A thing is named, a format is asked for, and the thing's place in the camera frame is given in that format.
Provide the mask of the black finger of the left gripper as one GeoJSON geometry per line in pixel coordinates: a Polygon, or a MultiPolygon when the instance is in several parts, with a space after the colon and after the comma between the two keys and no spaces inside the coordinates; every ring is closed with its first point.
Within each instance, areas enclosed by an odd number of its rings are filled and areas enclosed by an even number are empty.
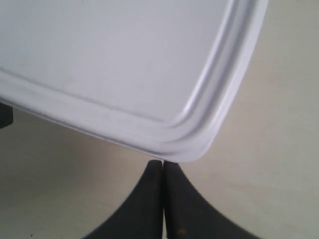
{"type": "Polygon", "coordinates": [[[0,103],[0,128],[5,128],[13,123],[13,108],[0,103]]]}

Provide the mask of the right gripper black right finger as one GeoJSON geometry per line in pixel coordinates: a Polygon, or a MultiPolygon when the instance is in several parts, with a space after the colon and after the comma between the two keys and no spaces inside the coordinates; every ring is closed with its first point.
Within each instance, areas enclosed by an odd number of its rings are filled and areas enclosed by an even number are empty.
{"type": "Polygon", "coordinates": [[[164,211],[169,239],[223,239],[216,211],[193,187],[177,163],[164,162],[164,211]]]}

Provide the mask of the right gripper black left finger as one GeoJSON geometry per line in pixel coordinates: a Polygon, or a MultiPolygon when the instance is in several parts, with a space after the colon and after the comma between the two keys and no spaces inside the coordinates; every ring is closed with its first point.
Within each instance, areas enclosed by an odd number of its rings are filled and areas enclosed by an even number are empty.
{"type": "Polygon", "coordinates": [[[162,162],[151,160],[128,198],[85,238],[160,239],[162,229],[162,162]]]}

